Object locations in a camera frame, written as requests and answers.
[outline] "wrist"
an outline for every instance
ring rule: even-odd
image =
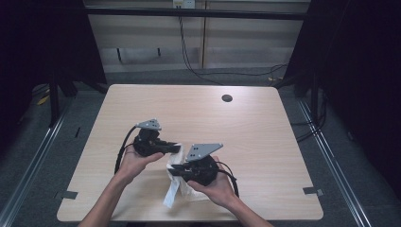
[[[240,206],[242,203],[242,200],[237,197],[237,196],[232,196],[229,200],[223,203],[223,207],[226,208],[229,211],[233,211],[233,209],[237,208]]]
[[[130,179],[126,177],[122,171],[118,171],[113,177],[112,177],[112,182],[115,184],[117,187],[122,187],[123,189],[130,184]]]

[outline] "black power cord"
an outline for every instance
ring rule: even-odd
[[[239,76],[251,76],[251,77],[259,77],[259,76],[266,76],[269,74],[272,74],[275,71],[278,71],[279,69],[281,69],[282,67],[288,66],[287,63],[285,64],[277,64],[274,65],[269,72],[266,73],[260,73],[260,74],[246,74],[246,73],[230,73],[230,72],[216,72],[216,73],[199,73],[199,72],[195,72],[195,70],[192,68],[191,63],[189,61],[188,58],[188,54],[186,51],[186,44],[185,44],[185,38],[183,35],[183,18],[179,17],[179,21],[180,21],[180,33],[181,33],[181,43],[182,43],[182,52],[183,52],[183,62],[185,63],[186,68],[193,73],[196,77],[198,77],[199,79],[203,79],[212,83],[215,83],[217,85],[224,85],[222,83],[210,80],[210,79],[206,79],[203,78],[202,76],[210,76],[210,75],[239,75]],[[274,82],[274,78],[272,78],[271,83],[269,84],[269,86],[272,86]]]
[[[115,168],[114,168],[114,174],[117,173],[118,169],[120,168],[121,165],[121,159],[123,158],[123,154],[124,154],[124,150],[126,149],[127,146],[131,145],[131,144],[127,144],[128,139],[131,136],[131,133],[136,129],[136,126],[132,127],[132,129],[130,129],[130,131],[128,132],[128,134],[126,135],[123,145],[121,146],[120,151],[118,152],[118,156],[117,156],[117,161],[115,161]]]
[[[216,172],[220,172],[220,173],[224,173],[225,175],[227,175],[230,178],[231,183],[233,184],[233,189],[234,189],[234,193],[237,197],[239,197],[239,192],[238,192],[238,184],[236,183],[236,178],[234,177],[233,171],[231,171],[231,169],[225,165],[222,162],[215,162],[216,164],[222,164],[224,166],[226,166],[230,172],[227,172],[224,169],[220,169],[220,168],[199,168],[198,170],[202,170],[202,171],[216,171]]]
[[[323,102],[322,102],[322,106],[321,106],[321,115],[319,116],[318,127],[315,130],[312,130],[306,134],[298,136],[296,138],[298,143],[303,142],[305,139],[307,139],[310,136],[312,136],[313,134],[319,132],[322,129],[322,127],[324,126],[326,114],[327,114],[327,110],[326,110],[327,109],[327,99],[328,99],[327,96],[325,94],[323,94]],[[304,124],[304,125],[305,124],[313,124],[313,121],[308,121],[308,122],[300,123],[300,124]]]

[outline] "small black object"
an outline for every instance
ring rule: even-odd
[[[233,101],[233,97],[230,96],[230,95],[224,95],[224,96],[221,97],[221,99],[223,99],[223,101],[225,101],[225,102]]]

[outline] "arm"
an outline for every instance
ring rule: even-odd
[[[155,162],[162,157],[163,153],[142,157],[135,152],[132,145],[128,146],[120,169],[112,177],[92,210],[79,226],[108,226],[125,187],[145,169],[147,164]]]
[[[221,164],[218,164],[218,167],[224,169]],[[219,172],[217,178],[207,186],[193,181],[189,181],[188,185],[204,193],[215,204],[229,210],[245,227],[272,226],[235,195],[228,177],[224,173]]]

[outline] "wooden table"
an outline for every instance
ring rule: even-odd
[[[223,95],[233,97],[231,102]],[[286,111],[274,88],[241,86],[113,85],[97,116],[58,219],[80,221],[113,176],[117,153],[130,128],[157,118],[160,138],[222,143],[214,153],[234,172],[239,195],[265,219],[320,219],[323,210],[298,148]],[[139,132],[134,131],[131,139]],[[185,201],[178,192],[171,209],[163,205],[170,180],[166,155],[147,166],[124,191],[113,220],[217,221],[235,216],[210,201]]]

